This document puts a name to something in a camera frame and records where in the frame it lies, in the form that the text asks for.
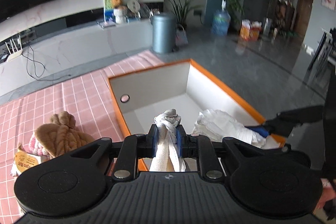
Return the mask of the person right hand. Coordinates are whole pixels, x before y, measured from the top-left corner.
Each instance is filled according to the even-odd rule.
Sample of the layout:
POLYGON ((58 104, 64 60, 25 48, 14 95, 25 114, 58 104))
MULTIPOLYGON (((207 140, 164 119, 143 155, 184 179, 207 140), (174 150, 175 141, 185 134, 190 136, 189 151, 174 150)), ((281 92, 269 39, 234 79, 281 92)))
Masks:
POLYGON ((335 179, 322 178, 322 194, 314 213, 323 209, 329 219, 335 218, 335 179))

